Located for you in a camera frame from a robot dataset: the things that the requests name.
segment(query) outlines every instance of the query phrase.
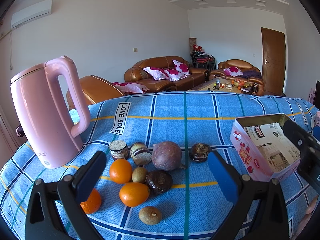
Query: metal screw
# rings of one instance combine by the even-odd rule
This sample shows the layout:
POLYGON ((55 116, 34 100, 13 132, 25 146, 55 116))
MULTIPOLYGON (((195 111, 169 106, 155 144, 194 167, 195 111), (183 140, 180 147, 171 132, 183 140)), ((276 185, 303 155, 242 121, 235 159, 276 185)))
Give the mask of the metal screw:
POLYGON ((242 178, 244 181, 249 181, 249 180, 251 179, 248 174, 243 174, 243 175, 241 176, 241 178, 242 178))
POLYGON ((309 150, 310 150, 312 153, 316 153, 316 150, 313 149, 311 146, 309 147, 309 150))
POLYGON ((273 183, 274 185, 278 185, 278 184, 279 184, 279 180, 277 180, 277 179, 272 179, 272 183, 273 183))
POLYGON ((68 181, 72 180, 72 176, 71 175, 66 175, 66 176, 63 177, 63 180, 68 182, 68 181))
POLYGON ((39 185, 41 182, 42 182, 42 179, 37 179, 37 180, 35 181, 35 184, 36 184, 36 185, 39 185))

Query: leather armchair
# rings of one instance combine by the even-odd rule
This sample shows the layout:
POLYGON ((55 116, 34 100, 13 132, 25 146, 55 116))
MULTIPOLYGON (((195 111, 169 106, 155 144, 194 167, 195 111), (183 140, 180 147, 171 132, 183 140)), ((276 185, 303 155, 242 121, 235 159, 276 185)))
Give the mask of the leather armchair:
POLYGON ((190 67, 188 61, 178 56, 167 56, 167 57, 154 57, 141 60, 133 65, 132 68, 128 69, 124 73, 125 82, 136 82, 143 84, 149 88, 147 93, 154 93, 160 91, 187 91, 197 85, 200 85, 208 79, 209 71, 207 69, 199 69, 190 67), (157 68, 174 68, 172 60, 177 60, 186 64, 189 67, 189 72, 186 78, 178 81, 171 82, 169 80, 158 80, 155 81, 153 77, 143 70, 145 67, 157 67, 157 68))
POLYGON ((218 69, 212 70, 210 72, 209 80, 212 80, 215 77, 219 76, 219 77, 229 79, 229 80, 234 80, 237 78, 237 79, 243 80, 245 82, 249 82, 250 84, 256 83, 256 84, 258 84, 258 92, 256 93, 256 95, 263 96, 264 82, 262 79, 256 78, 256 77, 251 77, 251 78, 245 79, 242 77, 227 76, 225 74, 225 72, 223 71, 223 69, 231 67, 231 66, 235 66, 235 67, 239 68, 242 72, 247 71, 247 70, 253 70, 253 71, 257 71, 260 73, 260 70, 256 67, 254 67, 253 65, 251 65, 249 62, 246 62, 241 59, 229 59, 227 61, 220 62, 218 64, 218 69))
MULTIPOLYGON (((91 75, 80 78, 80 85, 88 106, 124 96, 124 93, 112 83, 98 76, 91 75)), ((75 108, 69 90, 67 92, 67 102, 69 104, 69 110, 75 108)))

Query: coffee table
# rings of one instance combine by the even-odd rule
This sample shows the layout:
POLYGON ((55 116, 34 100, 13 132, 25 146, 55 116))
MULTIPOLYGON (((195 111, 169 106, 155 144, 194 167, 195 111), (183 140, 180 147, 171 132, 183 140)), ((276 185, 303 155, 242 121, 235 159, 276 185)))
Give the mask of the coffee table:
POLYGON ((244 91, 238 89, 237 87, 232 86, 232 89, 227 89, 227 87, 225 86, 224 88, 220 88, 219 90, 213 90, 212 87, 214 86, 214 84, 217 82, 217 79, 220 80, 221 84, 231 84, 231 80, 227 80, 224 78, 214 78, 210 81, 207 81, 199 86, 196 86, 194 88, 191 88, 188 91, 207 91, 208 88, 210 88, 211 91, 220 91, 220 92, 231 92, 231 93, 238 93, 238 94, 244 94, 244 91))

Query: kettle handle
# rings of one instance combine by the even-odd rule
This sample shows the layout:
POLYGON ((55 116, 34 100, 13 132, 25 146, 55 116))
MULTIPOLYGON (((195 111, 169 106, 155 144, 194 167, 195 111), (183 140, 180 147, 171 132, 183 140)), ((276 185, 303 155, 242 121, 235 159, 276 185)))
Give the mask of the kettle handle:
POLYGON ((73 125, 70 130, 71 136, 75 138, 88 128, 91 120, 90 111, 83 95, 76 65, 71 58, 62 56, 47 61, 45 67, 47 69, 46 72, 48 73, 48 81, 50 80, 58 83, 58 76, 60 75, 64 76, 67 80, 71 98, 80 118, 80 121, 73 125))

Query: orange fruit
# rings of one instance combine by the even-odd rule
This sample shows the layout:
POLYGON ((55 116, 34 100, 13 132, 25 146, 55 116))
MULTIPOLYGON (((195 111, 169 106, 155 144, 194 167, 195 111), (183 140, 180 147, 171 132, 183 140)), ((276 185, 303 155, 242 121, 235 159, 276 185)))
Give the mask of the orange fruit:
POLYGON ((90 193, 88 200, 81 202, 80 206, 86 214, 92 214, 98 211, 101 206, 101 196, 95 188, 90 193))
POLYGON ((128 207, 136 207, 145 202, 150 195, 147 185, 138 182, 126 183, 119 191, 119 197, 128 207))
POLYGON ((110 179, 118 184, 124 184, 130 181, 132 176, 131 164, 125 159, 115 160, 109 169, 110 179))

